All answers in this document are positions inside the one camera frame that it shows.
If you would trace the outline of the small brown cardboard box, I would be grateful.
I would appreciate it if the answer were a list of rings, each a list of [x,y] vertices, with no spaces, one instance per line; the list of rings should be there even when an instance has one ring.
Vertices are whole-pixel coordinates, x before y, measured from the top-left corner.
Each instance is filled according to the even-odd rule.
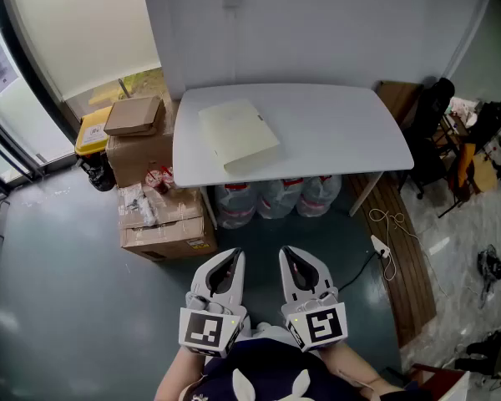
[[[146,136],[158,131],[165,106],[159,96],[123,99],[113,104],[104,126],[110,136]]]

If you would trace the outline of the person's dark shirt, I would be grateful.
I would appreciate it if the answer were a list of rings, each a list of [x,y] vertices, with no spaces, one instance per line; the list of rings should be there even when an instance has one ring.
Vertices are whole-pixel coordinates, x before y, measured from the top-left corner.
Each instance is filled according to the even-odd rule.
[[[181,401],[369,401],[317,356],[268,338],[241,341],[213,358]]]

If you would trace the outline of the clear plastic bag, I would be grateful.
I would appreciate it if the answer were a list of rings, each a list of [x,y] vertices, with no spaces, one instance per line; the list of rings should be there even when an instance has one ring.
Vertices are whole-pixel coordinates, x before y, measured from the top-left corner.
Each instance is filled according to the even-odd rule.
[[[138,229],[156,225],[156,218],[140,183],[119,188],[119,227]]]

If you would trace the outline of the taped cardboard box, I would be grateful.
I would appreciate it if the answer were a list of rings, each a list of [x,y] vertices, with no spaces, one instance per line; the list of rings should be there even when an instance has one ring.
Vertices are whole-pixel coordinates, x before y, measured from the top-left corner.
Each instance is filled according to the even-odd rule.
[[[142,186],[156,225],[119,228],[122,249],[151,261],[200,256],[217,250],[215,230],[199,190],[176,189],[160,195],[147,185]]]

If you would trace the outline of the red stool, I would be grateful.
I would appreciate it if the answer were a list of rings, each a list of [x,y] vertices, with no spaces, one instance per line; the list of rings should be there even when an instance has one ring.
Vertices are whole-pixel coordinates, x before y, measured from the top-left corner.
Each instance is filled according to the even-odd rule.
[[[433,401],[467,401],[470,372],[415,363],[409,378],[428,391]]]

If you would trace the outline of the red white snack packet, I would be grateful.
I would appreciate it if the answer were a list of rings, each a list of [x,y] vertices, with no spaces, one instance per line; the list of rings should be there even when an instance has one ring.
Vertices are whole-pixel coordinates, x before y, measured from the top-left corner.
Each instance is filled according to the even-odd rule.
[[[145,176],[145,184],[164,195],[175,188],[175,181],[171,167],[162,166],[160,170],[149,170]]]

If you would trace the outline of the white roller blind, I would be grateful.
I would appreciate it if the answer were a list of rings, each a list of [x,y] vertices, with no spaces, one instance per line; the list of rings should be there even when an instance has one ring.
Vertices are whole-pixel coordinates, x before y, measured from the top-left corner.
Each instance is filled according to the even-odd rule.
[[[160,66],[145,0],[13,0],[64,99]]]

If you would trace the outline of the person's left forearm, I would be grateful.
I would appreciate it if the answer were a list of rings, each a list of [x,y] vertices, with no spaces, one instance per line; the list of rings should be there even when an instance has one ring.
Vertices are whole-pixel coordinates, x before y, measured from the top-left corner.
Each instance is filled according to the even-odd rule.
[[[181,347],[154,396],[154,401],[178,401],[180,394],[202,378],[205,356]]]

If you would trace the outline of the cream envelope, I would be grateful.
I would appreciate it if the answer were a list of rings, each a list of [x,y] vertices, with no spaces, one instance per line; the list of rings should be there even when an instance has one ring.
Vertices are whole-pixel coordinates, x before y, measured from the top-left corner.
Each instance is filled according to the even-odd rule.
[[[245,174],[262,165],[280,145],[274,132],[248,99],[237,99],[199,111],[203,136],[222,169]]]

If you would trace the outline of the large brown cardboard box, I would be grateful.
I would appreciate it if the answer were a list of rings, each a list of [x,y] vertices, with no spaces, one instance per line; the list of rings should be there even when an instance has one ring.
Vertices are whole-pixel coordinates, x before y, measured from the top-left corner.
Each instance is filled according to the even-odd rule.
[[[174,121],[165,108],[158,131],[146,136],[110,136],[105,147],[120,188],[143,182],[149,170],[172,166]]]

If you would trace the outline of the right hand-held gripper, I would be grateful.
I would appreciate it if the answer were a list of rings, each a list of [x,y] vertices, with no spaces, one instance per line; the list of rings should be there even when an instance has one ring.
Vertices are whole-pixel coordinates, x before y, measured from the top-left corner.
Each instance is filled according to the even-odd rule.
[[[348,337],[344,302],[337,300],[329,269],[310,252],[294,246],[279,251],[286,328],[302,352],[321,349]],[[301,293],[321,293],[301,300]]]

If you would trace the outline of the brown wooden board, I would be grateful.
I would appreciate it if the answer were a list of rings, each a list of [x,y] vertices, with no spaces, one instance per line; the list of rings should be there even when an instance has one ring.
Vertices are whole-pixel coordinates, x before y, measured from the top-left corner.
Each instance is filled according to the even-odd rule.
[[[387,107],[397,124],[401,126],[418,101],[424,87],[422,84],[381,81],[377,96]]]

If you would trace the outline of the black trash bag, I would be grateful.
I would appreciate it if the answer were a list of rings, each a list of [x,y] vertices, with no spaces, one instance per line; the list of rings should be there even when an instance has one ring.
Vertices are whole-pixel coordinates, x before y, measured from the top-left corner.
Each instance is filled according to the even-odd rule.
[[[96,190],[105,192],[114,188],[114,172],[104,152],[79,156],[77,166],[87,174],[89,183]]]

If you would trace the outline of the orange cloth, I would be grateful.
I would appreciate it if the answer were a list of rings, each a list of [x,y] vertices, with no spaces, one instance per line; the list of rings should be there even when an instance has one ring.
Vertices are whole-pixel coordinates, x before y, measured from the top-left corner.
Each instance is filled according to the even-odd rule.
[[[459,147],[453,193],[460,203],[469,201],[473,193],[481,193],[474,180],[475,165],[473,157],[475,156],[475,149],[476,145],[471,143],[463,143]]]

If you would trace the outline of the person's right forearm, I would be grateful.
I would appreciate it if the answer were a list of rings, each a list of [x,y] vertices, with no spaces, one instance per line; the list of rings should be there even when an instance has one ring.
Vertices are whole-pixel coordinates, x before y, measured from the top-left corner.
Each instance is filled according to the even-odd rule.
[[[356,383],[360,395],[368,401],[378,401],[383,395],[404,391],[381,377],[370,363],[346,343],[322,348],[319,355],[330,373]]]

